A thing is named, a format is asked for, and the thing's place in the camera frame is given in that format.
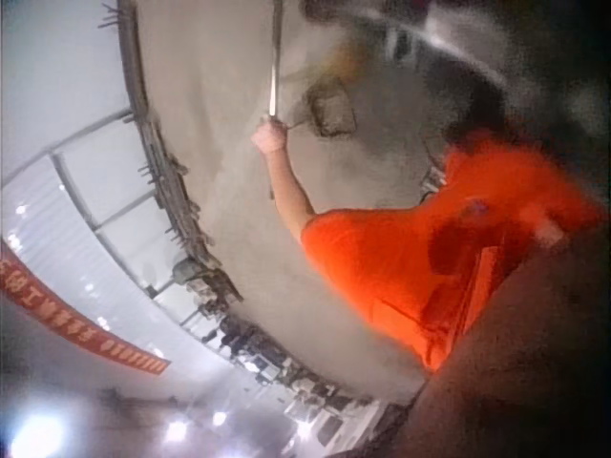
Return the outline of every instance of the ceiling light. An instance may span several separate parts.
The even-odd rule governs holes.
[[[244,363],[244,367],[250,372],[259,372],[259,368],[257,367],[257,365],[250,361]]]
[[[64,431],[53,417],[33,416],[11,444],[13,458],[47,458],[59,450]]]
[[[215,414],[212,416],[212,424],[215,427],[221,426],[223,423],[225,423],[225,420],[227,420],[227,414],[224,412],[215,412]]]
[[[99,327],[101,327],[105,331],[110,331],[111,330],[111,326],[108,325],[108,322],[106,321],[106,319],[104,317],[97,317],[95,320],[99,324]]]
[[[184,422],[172,422],[165,433],[166,442],[181,442],[187,435],[187,424]]]
[[[302,439],[307,439],[312,431],[312,424],[306,422],[297,422],[297,435]]]
[[[21,240],[15,234],[9,234],[7,241],[11,250],[19,251],[21,249]]]

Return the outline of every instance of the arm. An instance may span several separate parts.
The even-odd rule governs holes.
[[[301,241],[302,230],[316,213],[290,165],[286,127],[278,122],[267,122],[253,135],[252,141],[265,158],[276,208],[284,226],[293,238]]]

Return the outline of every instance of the orange clothing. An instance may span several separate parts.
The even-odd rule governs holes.
[[[336,210],[302,233],[315,267],[361,317],[436,370],[491,294],[528,255],[535,231],[565,234],[602,208],[532,148],[489,137],[451,151],[448,185],[409,210]]]

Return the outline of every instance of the window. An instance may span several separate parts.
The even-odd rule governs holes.
[[[318,434],[316,435],[318,442],[320,442],[323,447],[326,447],[343,424],[344,422],[337,417],[328,417],[325,424],[323,427],[321,427],[320,431],[318,431]]]

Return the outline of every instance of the red banner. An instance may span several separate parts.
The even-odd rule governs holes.
[[[98,356],[159,375],[170,364],[85,318],[40,281],[1,240],[0,289],[49,330]]]

